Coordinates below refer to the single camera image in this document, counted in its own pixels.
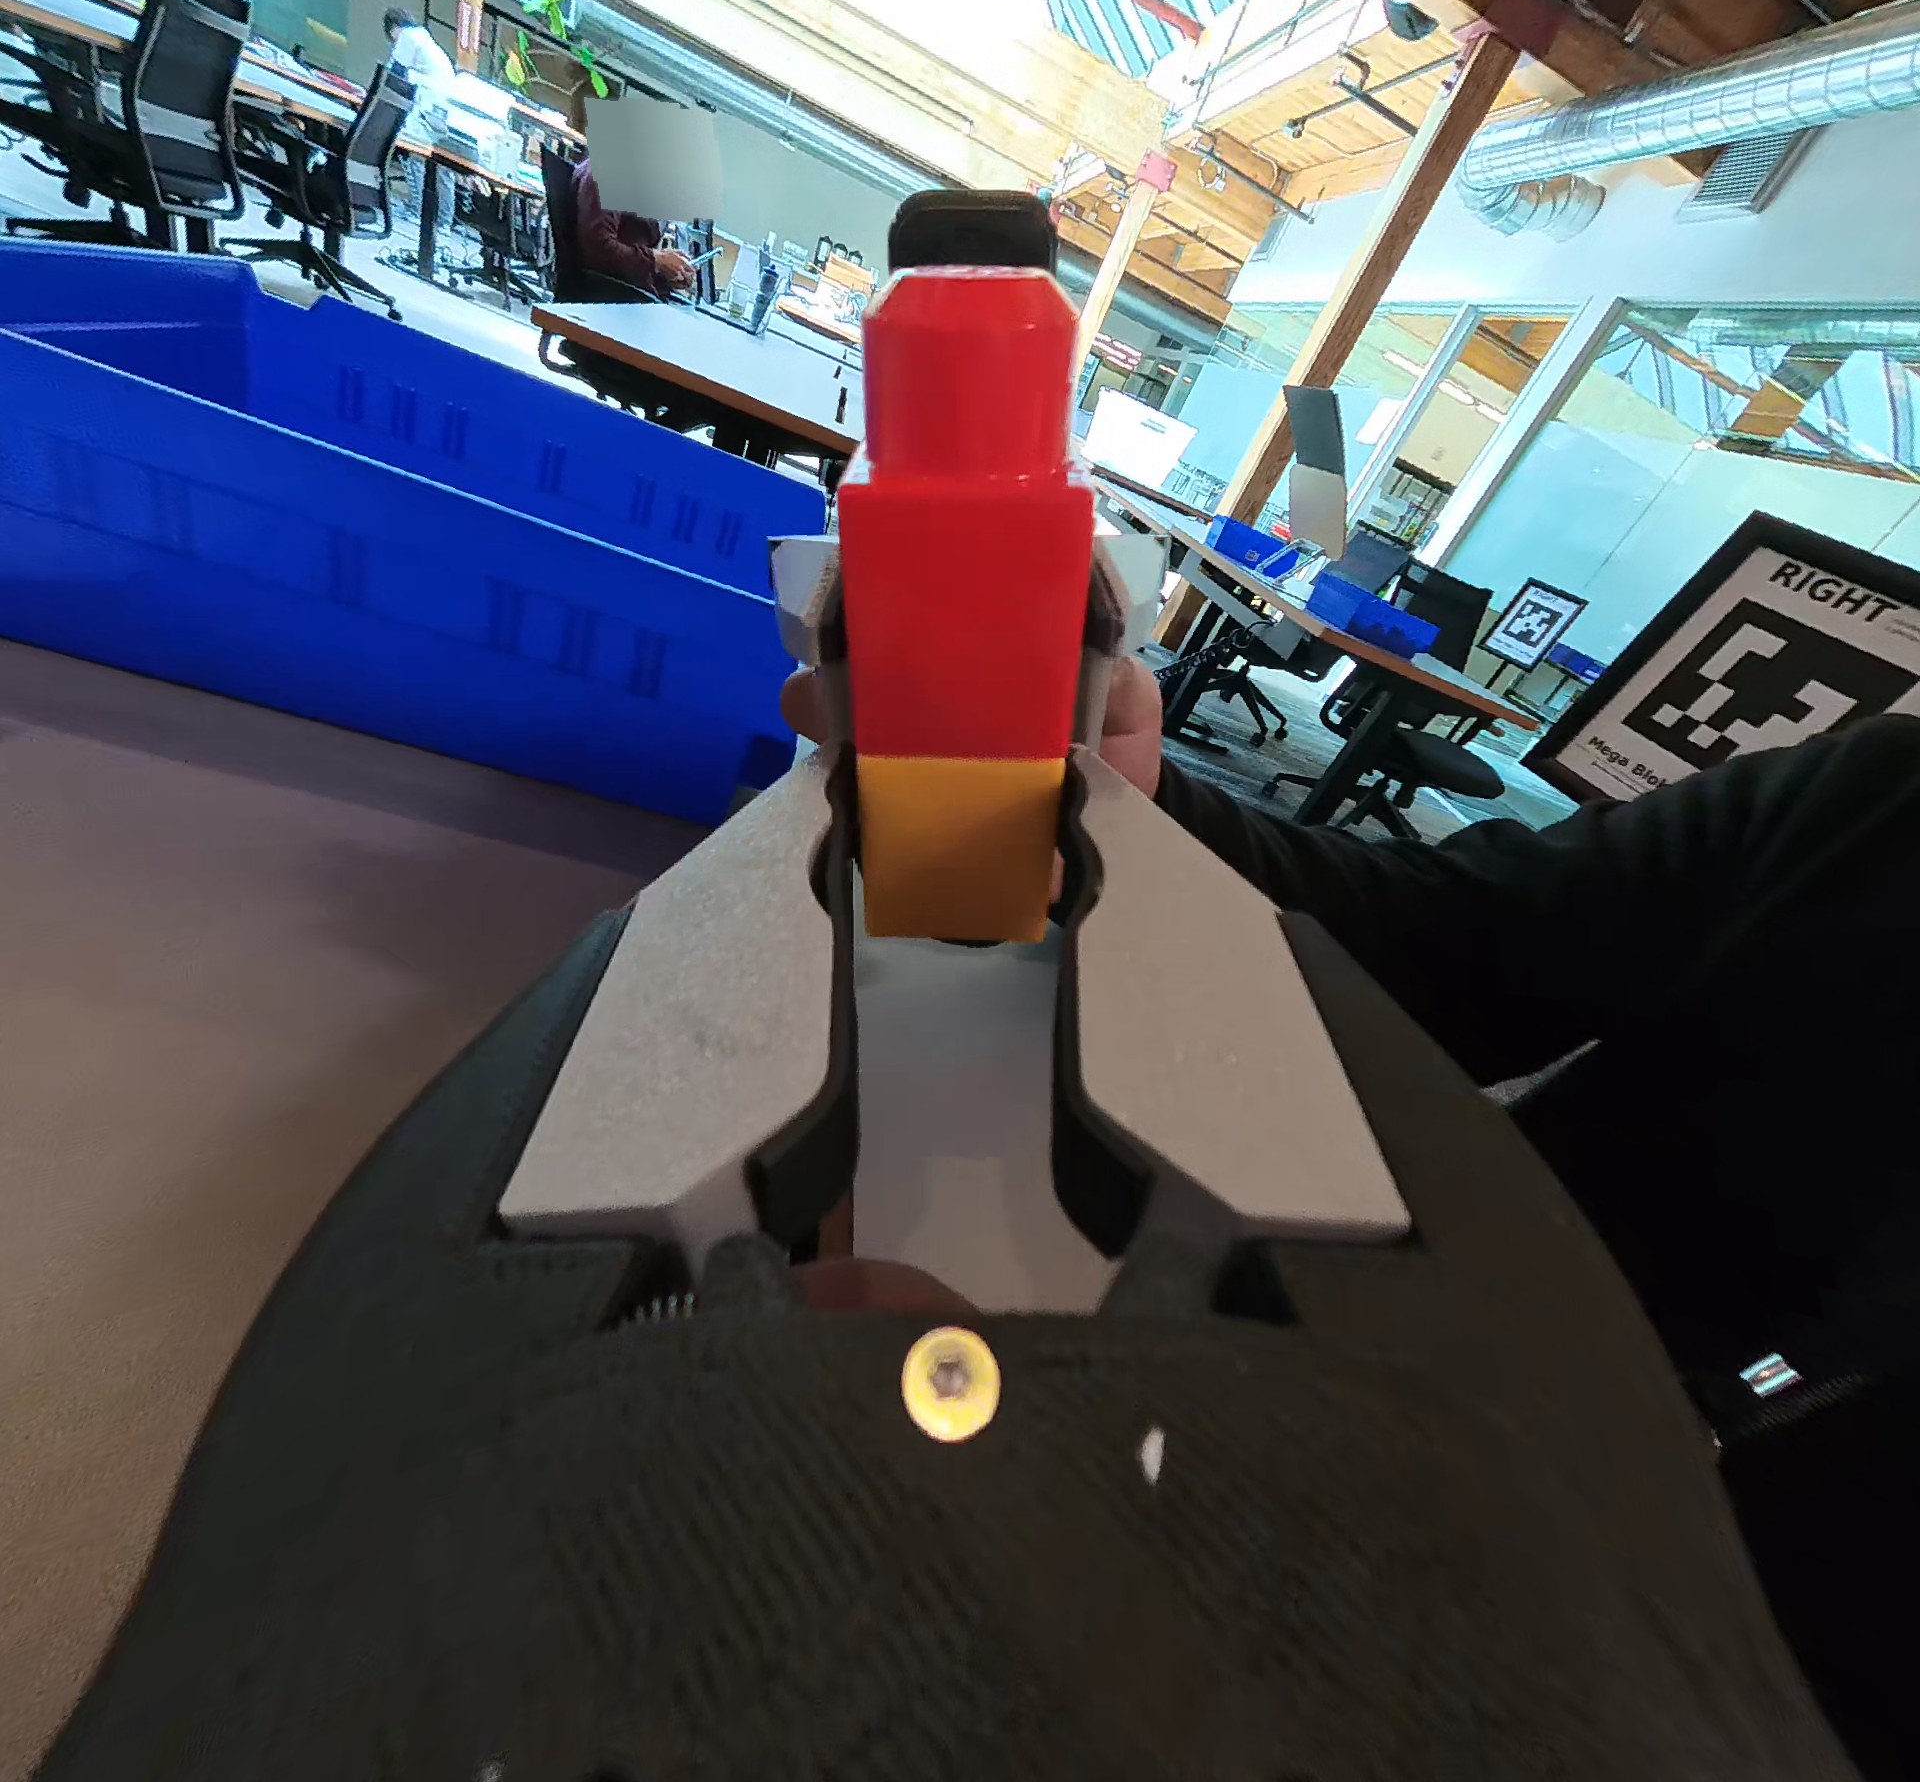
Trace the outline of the small marker sign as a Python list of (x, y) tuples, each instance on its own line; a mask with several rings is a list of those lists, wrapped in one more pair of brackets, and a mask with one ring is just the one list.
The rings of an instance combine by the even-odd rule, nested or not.
[(1479, 647), (1498, 668), (1532, 672), (1549, 661), (1549, 654), (1563, 642), (1585, 607), (1585, 598), (1541, 580), (1527, 580), (1492, 619)]

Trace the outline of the person's right hand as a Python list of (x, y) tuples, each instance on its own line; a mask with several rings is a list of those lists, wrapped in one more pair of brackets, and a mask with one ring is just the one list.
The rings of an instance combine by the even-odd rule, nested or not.
[[(780, 717), (811, 744), (830, 738), (828, 685), (817, 669), (798, 668), (780, 685)], [(1153, 673), (1136, 657), (1116, 660), (1109, 672), (1100, 758), (1144, 796), (1156, 799), (1162, 784), (1162, 692)]]

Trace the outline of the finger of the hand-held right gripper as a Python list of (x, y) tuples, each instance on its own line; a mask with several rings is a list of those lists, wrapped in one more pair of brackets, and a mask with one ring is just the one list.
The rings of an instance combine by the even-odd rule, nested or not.
[(770, 539), (767, 572), (784, 654), (806, 669), (843, 673), (848, 641), (840, 539)]
[(1112, 669), (1140, 660), (1162, 613), (1164, 533), (1095, 523), (1078, 675), (1078, 742), (1099, 744), (1110, 698)]

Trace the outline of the grey upright board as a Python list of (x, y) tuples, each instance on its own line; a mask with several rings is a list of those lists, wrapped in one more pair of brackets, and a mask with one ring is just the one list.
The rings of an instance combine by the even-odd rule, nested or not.
[(1346, 542), (1345, 427), (1339, 395), (1309, 384), (1284, 387), (1291, 432), (1286, 476), (1286, 521), (1296, 545), (1337, 560)]

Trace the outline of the red building block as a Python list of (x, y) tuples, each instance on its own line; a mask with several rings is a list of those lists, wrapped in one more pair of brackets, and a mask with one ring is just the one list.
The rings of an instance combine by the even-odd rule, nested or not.
[(863, 440), (837, 491), (863, 758), (1068, 755), (1095, 540), (1074, 339), (1038, 270), (904, 270), (868, 309)]

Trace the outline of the black framed marker sign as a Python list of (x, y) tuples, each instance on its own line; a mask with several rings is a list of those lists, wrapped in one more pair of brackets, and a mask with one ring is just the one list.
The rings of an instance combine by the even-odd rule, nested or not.
[(1523, 758), (1574, 803), (1918, 710), (1918, 572), (1752, 514)]

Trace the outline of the person's right forearm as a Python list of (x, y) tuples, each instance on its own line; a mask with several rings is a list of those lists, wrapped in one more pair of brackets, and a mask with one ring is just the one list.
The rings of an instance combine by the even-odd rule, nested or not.
[(1915, 1141), (1918, 728), (1886, 715), (1527, 830), (1368, 841), (1164, 765), (1157, 806), (1313, 918), (1541, 1150)]

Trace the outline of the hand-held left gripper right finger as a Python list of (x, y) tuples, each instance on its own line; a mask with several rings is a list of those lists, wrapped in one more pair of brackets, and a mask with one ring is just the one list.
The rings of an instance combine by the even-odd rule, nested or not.
[(1059, 848), (1050, 1177), (1107, 1290), (1413, 1248), (1284, 911), (1093, 748), (1065, 764)]

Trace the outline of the black office chair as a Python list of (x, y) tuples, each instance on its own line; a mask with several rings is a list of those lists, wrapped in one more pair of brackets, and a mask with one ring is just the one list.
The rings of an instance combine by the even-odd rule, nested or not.
[(326, 144), (312, 142), (293, 168), (308, 278), (345, 301), (364, 298), (384, 309), (396, 322), (403, 315), (395, 296), (346, 267), (343, 240), (392, 234), (388, 164), (414, 95), (406, 77), (377, 65), (350, 126)]
[(188, 254), (212, 256), (213, 225), (246, 210), (232, 97), (249, 41), (251, 0), (143, 0), (124, 60), (136, 199), (148, 220), (182, 221)]

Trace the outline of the grey topped desk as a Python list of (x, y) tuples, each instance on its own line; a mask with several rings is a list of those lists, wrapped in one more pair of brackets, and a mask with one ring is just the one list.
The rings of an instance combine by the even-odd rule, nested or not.
[(745, 461), (845, 461), (867, 432), (859, 361), (783, 333), (648, 301), (537, 306), (531, 325), (545, 367), (626, 412), (708, 427)]

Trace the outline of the yellow building block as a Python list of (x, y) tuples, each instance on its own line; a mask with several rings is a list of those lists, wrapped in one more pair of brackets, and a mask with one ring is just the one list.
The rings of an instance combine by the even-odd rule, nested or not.
[(855, 780), (868, 936), (1044, 938), (1064, 760), (859, 755)]

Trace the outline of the long wooden desk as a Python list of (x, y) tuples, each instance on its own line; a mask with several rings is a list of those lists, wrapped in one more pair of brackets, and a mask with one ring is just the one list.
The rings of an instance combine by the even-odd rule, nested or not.
[(1358, 712), (1333, 726), (1340, 748), (1317, 779), (1278, 772), (1261, 788), (1302, 786), (1303, 799), (1293, 814), (1300, 823), (1355, 828), (1369, 817), (1400, 840), (1413, 840), (1406, 814), (1421, 790), (1479, 800), (1501, 795), (1503, 783), (1488, 761), (1415, 719), (1445, 717), (1471, 733), (1512, 723), (1532, 733), (1538, 728), (1533, 717), (1428, 654), (1404, 657), (1317, 613), (1281, 582), (1207, 545), (1193, 519), (1138, 491), (1099, 479), (1097, 493), (1118, 518), (1169, 539), (1170, 572), (1193, 585), (1209, 609), (1209, 619), (1195, 624), (1193, 638), (1169, 651), (1157, 672), (1167, 738), (1212, 748), (1198, 719), (1205, 696), (1255, 690), (1259, 665), (1286, 668), (1303, 644), (1318, 642), (1354, 665), (1345, 687), (1358, 690)]

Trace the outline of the small blue bin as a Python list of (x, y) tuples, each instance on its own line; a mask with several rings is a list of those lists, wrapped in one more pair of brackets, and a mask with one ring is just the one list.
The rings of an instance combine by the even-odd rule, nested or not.
[(1207, 523), (1205, 545), (1226, 563), (1268, 582), (1313, 570), (1328, 559), (1318, 545), (1298, 545), (1278, 529), (1237, 521), (1234, 516), (1216, 516)]
[(1440, 636), (1434, 622), (1396, 607), (1383, 596), (1334, 576), (1330, 568), (1320, 570), (1314, 580), (1308, 593), (1308, 613), (1327, 628), (1404, 660), (1431, 654)]

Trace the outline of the blue plastic bin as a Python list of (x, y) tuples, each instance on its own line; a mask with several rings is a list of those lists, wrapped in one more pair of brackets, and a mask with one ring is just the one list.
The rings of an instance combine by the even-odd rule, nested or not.
[(691, 823), (825, 494), (244, 262), (7, 238), (2, 631)]

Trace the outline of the green plant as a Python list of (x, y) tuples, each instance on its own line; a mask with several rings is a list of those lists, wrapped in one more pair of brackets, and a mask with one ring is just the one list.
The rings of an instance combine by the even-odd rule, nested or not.
[(520, 21), (500, 38), (498, 74), (517, 95), (553, 92), (553, 108), (605, 100), (611, 86), (588, 41), (568, 21), (570, 0), (517, 0)]

